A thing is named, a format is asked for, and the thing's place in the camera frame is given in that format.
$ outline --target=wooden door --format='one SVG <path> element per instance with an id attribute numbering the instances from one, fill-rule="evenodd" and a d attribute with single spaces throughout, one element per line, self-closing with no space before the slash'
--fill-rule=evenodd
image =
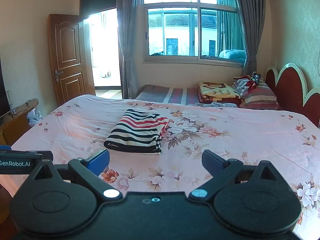
<path id="1" fill-rule="evenodd" d="M 59 106 L 80 95 L 95 95 L 89 35 L 80 16 L 49 15 L 49 54 Z"/>

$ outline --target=doorway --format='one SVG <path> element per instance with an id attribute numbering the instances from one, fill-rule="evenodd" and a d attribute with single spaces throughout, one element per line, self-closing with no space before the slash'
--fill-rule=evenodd
<path id="1" fill-rule="evenodd" d="M 88 22 L 96 94 L 113 96 L 121 91 L 117 9 L 92 14 Z"/>

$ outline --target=television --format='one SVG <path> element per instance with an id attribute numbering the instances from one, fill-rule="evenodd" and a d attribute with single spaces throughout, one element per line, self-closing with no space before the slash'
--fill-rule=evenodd
<path id="1" fill-rule="evenodd" d="M 10 112 L 10 106 L 7 99 L 7 94 L 5 93 L 0 59 L 0 118 L 6 115 L 8 112 Z"/>

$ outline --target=door handle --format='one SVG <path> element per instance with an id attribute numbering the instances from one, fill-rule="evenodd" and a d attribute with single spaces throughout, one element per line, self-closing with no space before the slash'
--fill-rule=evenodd
<path id="1" fill-rule="evenodd" d="M 54 75 L 56 76 L 56 82 L 58 83 L 59 82 L 59 75 L 63 74 L 63 71 L 61 72 L 58 72 L 58 70 L 55 70 L 54 71 Z"/>

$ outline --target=window of building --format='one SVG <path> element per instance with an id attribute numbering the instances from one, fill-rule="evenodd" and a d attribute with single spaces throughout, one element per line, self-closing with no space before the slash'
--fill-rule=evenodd
<path id="1" fill-rule="evenodd" d="M 178 39 L 166 39 L 167 40 L 167 51 L 166 55 L 178 55 Z"/>
<path id="2" fill-rule="evenodd" d="M 235 0 L 143 1 L 147 62 L 223 60 L 242 66 L 245 51 Z"/>
<path id="3" fill-rule="evenodd" d="M 209 40 L 209 57 L 216 56 L 216 41 Z"/>

